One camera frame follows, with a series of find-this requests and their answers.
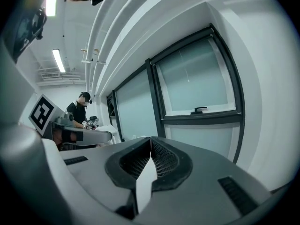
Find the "black slot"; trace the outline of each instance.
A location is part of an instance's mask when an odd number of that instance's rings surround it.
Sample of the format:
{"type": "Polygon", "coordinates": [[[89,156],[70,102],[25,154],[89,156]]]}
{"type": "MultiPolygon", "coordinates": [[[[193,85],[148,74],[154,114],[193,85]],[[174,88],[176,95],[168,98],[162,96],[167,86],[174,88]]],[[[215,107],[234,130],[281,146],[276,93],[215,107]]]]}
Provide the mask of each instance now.
{"type": "Polygon", "coordinates": [[[218,182],[242,216],[257,208],[252,198],[231,177],[219,179],[218,182]]]}
{"type": "Polygon", "coordinates": [[[70,159],[65,159],[65,164],[68,166],[68,165],[72,165],[72,164],[75,164],[75,163],[80,163],[80,162],[83,162],[83,161],[86,161],[88,160],[85,156],[81,156],[81,157],[75,157],[75,158],[70,158],[70,159]]]}

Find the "white wall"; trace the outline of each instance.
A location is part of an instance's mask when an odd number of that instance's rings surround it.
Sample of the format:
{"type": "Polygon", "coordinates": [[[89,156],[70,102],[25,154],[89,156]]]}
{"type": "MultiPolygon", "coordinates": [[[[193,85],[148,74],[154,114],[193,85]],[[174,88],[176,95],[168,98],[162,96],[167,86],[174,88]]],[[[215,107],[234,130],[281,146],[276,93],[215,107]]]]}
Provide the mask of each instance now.
{"type": "MultiPolygon", "coordinates": [[[[71,85],[71,86],[56,86],[54,88],[41,89],[38,97],[44,93],[51,101],[53,101],[61,110],[65,111],[66,108],[78,99],[81,92],[85,92],[85,86],[81,85],[71,85]]],[[[88,106],[86,111],[87,119],[90,116],[97,116],[95,104],[88,106]]]]}
{"type": "MultiPolygon", "coordinates": [[[[97,94],[104,101],[147,58],[209,23],[230,48],[244,90],[237,165],[269,190],[278,188],[293,178],[300,158],[300,46],[275,0],[148,0],[113,46],[97,94]]],[[[107,113],[105,102],[98,110],[107,113]]]]}

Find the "glass pane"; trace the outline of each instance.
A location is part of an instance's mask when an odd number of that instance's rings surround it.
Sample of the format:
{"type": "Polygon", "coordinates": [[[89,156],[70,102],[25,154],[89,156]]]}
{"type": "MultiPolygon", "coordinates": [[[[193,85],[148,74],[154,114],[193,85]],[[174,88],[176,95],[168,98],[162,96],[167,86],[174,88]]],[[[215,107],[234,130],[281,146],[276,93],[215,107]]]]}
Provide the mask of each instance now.
{"type": "Polygon", "coordinates": [[[123,138],[157,136],[147,71],[142,71],[116,92],[123,138]]]}
{"type": "Polygon", "coordinates": [[[233,161],[240,133],[239,123],[218,125],[165,125],[166,138],[214,151],[233,161]]]}
{"type": "Polygon", "coordinates": [[[230,76],[212,39],[195,42],[157,64],[167,115],[190,114],[207,106],[204,113],[235,109],[230,76]]]}

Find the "window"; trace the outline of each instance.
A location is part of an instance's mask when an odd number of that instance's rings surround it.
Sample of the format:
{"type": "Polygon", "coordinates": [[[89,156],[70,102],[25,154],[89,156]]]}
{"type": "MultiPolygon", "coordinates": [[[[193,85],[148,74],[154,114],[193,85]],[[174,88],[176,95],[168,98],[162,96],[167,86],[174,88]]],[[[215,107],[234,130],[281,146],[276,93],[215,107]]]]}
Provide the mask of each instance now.
{"type": "Polygon", "coordinates": [[[125,140],[158,135],[237,162],[245,120],[242,85],[212,24],[147,59],[112,95],[125,140]]]}

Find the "black mesh vent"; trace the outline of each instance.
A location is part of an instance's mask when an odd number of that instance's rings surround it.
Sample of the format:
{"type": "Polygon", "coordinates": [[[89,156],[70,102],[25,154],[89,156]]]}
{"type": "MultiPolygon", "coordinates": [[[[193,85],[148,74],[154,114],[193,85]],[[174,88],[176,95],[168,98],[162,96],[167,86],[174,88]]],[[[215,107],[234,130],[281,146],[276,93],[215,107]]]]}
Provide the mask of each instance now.
{"type": "Polygon", "coordinates": [[[81,157],[65,159],[64,162],[68,166],[68,165],[75,164],[75,163],[80,163],[80,162],[83,162],[83,161],[86,161],[86,160],[88,160],[88,159],[85,156],[81,156],[81,157]]]}
{"type": "Polygon", "coordinates": [[[157,178],[173,171],[179,164],[177,156],[152,140],[151,157],[156,167],[157,178]]]}
{"type": "Polygon", "coordinates": [[[150,148],[140,146],[120,159],[120,166],[137,179],[150,159],[150,148]]]}
{"type": "Polygon", "coordinates": [[[257,204],[231,177],[219,179],[218,182],[240,211],[241,215],[244,216],[257,208],[257,204]]]}

